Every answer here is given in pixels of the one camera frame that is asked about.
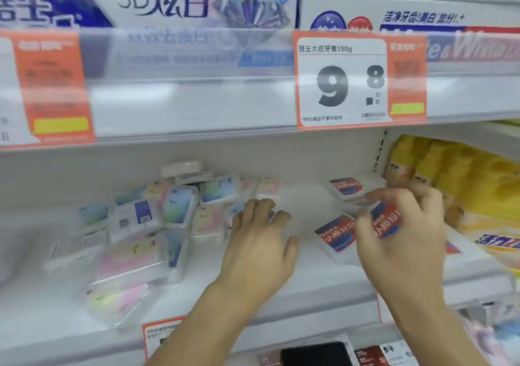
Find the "person's right hand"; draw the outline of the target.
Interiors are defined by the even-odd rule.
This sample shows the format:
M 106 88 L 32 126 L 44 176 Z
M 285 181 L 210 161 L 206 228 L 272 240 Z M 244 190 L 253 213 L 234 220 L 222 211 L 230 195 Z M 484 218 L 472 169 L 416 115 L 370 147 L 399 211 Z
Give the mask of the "person's right hand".
M 411 181 L 373 190 L 366 199 L 394 203 L 401 214 L 399 230 L 379 238 L 382 255 L 359 257 L 377 292 L 443 287 L 447 236 L 441 192 Z

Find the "person's left hand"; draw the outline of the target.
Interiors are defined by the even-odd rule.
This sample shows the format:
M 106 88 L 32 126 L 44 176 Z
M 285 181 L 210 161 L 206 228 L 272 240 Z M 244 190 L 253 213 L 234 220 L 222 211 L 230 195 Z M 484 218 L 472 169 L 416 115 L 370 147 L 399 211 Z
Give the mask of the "person's left hand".
M 273 216 L 270 215 L 271 222 L 276 227 L 274 233 L 256 234 L 258 201 L 247 201 L 244 210 L 234 216 L 217 279 L 240 286 L 266 285 L 272 289 L 273 296 L 292 276 L 284 274 L 282 262 L 283 251 L 289 239 L 284 236 L 284 232 L 291 216 L 285 211 L 275 212 Z

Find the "person's left forearm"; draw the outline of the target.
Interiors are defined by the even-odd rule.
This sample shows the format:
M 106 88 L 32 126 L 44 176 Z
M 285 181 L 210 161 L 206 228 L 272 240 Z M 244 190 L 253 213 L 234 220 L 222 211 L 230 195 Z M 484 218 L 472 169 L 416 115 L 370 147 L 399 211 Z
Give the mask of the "person's left forearm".
M 271 296 L 266 285 L 215 280 L 145 366 L 224 366 L 240 334 Z

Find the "person's right forearm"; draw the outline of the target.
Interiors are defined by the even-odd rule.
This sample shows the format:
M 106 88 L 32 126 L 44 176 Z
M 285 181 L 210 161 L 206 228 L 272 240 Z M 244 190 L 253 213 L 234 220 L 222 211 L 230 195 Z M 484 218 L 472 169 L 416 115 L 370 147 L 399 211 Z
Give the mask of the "person's right forearm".
M 491 366 L 445 303 L 441 286 L 380 294 L 419 366 Z

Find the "white metal shelf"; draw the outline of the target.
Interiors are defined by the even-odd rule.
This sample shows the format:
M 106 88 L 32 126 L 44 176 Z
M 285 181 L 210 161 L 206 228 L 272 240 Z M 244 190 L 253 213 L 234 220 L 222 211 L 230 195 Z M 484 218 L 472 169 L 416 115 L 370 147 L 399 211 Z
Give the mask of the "white metal shelf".
M 437 125 L 520 117 L 520 74 L 437 75 L 427 80 L 425 119 L 403 115 L 395 120 L 361 119 L 353 125 L 297 124 L 296 87 L 282 80 L 203 80 L 89 86 L 93 135 L 36 137 L 21 113 L 0 94 L 0 149 L 187 141 L 309 130 Z
M 314 231 L 342 213 L 319 184 L 285 184 L 277 206 L 292 214 L 288 235 L 299 235 L 293 276 L 243 331 L 233 352 L 273 348 L 308 337 L 380 323 L 376 295 L 357 265 L 338 264 Z M 165 285 L 133 324 L 121 329 L 89 315 L 79 294 L 91 265 L 46 274 L 49 246 L 73 228 L 78 206 L 0 213 L 0 229 L 33 236 L 18 273 L 0 285 L 0 366 L 137 364 L 145 360 L 142 325 L 185 316 L 216 278 L 225 250 L 190 246 L 183 279 Z

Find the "orange white price tag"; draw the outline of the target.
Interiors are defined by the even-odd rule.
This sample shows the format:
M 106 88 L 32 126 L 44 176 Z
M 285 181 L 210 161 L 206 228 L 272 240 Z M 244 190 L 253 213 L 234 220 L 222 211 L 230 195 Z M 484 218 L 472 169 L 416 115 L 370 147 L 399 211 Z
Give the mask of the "orange white price tag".
M 427 39 L 293 32 L 299 130 L 426 125 Z
M 95 140 L 78 31 L 0 29 L 0 151 Z
M 391 311 L 383 297 L 380 296 L 379 293 L 376 293 L 376 302 L 378 305 L 378 314 L 380 323 L 383 325 L 393 325 L 395 324 L 394 318 L 392 316 Z
M 156 350 L 167 340 L 173 330 L 182 323 L 186 316 L 178 316 L 142 325 L 142 335 L 145 345 L 145 360 L 148 360 Z

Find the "plain white small case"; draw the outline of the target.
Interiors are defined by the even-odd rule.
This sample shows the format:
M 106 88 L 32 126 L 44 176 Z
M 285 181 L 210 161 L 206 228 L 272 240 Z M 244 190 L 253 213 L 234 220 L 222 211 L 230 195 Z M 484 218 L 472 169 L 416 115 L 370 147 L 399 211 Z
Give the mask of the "plain white small case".
M 203 172 L 203 170 L 203 161 L 199 159 L 185 159 L 166 164 L 160 169 L 160 174 L 163 178 L 174 178 L 176 176 Z

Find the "black packet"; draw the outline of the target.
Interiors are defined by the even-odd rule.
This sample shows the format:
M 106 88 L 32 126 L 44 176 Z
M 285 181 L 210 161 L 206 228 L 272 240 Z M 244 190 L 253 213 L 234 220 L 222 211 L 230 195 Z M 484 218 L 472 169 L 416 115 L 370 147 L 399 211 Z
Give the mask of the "black packet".
M 312 344 L 282 349 L 281 366 L 354 366 L 342 342 Z

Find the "row of yellow packets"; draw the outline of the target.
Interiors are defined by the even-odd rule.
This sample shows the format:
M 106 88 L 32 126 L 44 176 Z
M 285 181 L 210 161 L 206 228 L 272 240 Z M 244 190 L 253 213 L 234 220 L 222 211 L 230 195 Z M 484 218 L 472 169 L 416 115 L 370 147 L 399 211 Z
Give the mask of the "row of yellow packets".
M 520 279 L 520 164 L 463 143 L 401 135 L 383 177 L 440 191 L 445 222 Z

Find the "red white packet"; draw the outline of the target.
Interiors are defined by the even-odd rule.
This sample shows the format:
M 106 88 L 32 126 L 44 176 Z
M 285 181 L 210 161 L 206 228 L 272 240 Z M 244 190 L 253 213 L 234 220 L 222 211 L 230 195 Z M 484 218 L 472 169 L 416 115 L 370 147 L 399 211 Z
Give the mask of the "red white packet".
M 360 366 L 389 366 L 380 346 L 374 345 L 354 351 Z

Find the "pile of pastel floss cases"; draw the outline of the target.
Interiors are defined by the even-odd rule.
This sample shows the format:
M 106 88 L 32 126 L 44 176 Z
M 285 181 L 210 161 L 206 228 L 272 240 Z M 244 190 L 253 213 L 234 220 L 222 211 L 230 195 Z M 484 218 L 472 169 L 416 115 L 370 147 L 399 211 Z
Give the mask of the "pile of pastel floss cases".
M 121 329 L 140 318 L 160 285 L 183 279 L 190 246 L 220 247 L 247 200 L 275 200 L 280 188 L 273 178 L 194 178 L 156 182 L 116 198 L 112 208 L 82 207 L 75 231 L 49 246 L 42 269 L 52 274 L 91 264 L 81 300 L 93 317 Z

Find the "pastel pink blue packets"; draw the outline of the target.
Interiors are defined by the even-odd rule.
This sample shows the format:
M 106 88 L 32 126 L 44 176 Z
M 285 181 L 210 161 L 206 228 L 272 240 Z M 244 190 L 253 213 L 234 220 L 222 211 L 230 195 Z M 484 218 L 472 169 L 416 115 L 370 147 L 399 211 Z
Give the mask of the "pastel pink blue packets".
M 470 339 L 491 366 L 520 366 L 520 299 L 461 308 Z

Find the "clear plastic shelf fence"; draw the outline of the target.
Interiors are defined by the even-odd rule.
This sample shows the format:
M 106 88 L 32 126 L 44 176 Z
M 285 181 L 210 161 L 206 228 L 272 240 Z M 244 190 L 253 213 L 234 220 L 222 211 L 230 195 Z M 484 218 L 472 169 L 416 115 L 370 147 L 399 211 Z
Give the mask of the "clear plastic shelf fence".
M 227 28 L 74 28 L 14 27 L 0 24 L 0 35 L 15 32 L 33 41 L 37 32 L 76 34 L 88 79 L 205 79 L 220 77 L 289 77 L 295 54 L 347 53 L 328 42 L 295 49 L 295 30 Z M 520 35 L 484 32 L 419 34 L 398 30 L 389 54 L 403 58 L 412 52 L 404 36 L 420 37 L 419 53 L 430 74 L 520 75 Z

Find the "white red blue toothpaste carton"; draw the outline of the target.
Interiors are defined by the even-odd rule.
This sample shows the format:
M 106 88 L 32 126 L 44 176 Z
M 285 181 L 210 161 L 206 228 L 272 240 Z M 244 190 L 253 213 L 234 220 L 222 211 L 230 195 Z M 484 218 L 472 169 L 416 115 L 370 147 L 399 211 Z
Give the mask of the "white red blue toothpaste carton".
M 426 61 L 520 67 L 520 5 L 429 0 L 300 0 L 301 30 L 426 36 Z

